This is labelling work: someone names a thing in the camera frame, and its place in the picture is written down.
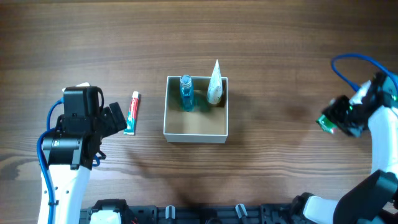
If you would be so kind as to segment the green white soap box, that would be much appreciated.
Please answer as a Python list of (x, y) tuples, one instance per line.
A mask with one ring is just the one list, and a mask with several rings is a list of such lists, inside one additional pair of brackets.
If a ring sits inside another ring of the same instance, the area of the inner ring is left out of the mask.
[(329, 134), (334, 134), (337, 125), (330, 121), (324, 114), (316, 120), (316, 123), (321, 127), (321, 129)]

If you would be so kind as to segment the blue mouthwash bottle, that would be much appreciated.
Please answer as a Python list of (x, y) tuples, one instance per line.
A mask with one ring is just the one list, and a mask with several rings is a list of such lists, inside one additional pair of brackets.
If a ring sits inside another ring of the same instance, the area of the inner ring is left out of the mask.
[(185, 111), (192, 111), (195, 106), (194, 87), (190, 75), (183, 75), (180, 78), (180, 97), (182, 108)]

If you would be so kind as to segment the white lotion tube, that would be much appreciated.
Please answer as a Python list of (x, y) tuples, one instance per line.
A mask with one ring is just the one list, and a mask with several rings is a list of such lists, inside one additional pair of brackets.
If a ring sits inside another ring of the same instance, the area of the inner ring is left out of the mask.
[(223, 84), (221, 77), (221, 69), (219, 61), (215, 62), (215, 66), (208, 85), (206, 99), (212, 105), (217, 105), (221, 101), (223, 94)]

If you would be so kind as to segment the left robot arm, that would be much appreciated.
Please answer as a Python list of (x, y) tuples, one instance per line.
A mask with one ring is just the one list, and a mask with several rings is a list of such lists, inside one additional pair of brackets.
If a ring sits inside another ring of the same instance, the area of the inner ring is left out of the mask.
[(39, 223), (78, 223), (92, 168), (106, 155), (102, 140), (126, 128), (118, 103), (104, 105), (97, 86), (71, 86), (56, 102), (63, 114), (37, 141), (42, 196)]

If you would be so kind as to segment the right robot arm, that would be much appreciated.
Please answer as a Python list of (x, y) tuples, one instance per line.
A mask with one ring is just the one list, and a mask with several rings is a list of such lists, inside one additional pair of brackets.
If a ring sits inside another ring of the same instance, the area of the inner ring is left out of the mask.
[(352, 98), (332, 100), (317, 119), (328, 133), (339, 129), (351, 137), (371, 133), (371, 173), (339, 200), (304, 193), (294, 198), (290, 215), (312, 223), (397, 223), (384, 210), (397, 204), (397, 82), (378, 72)]

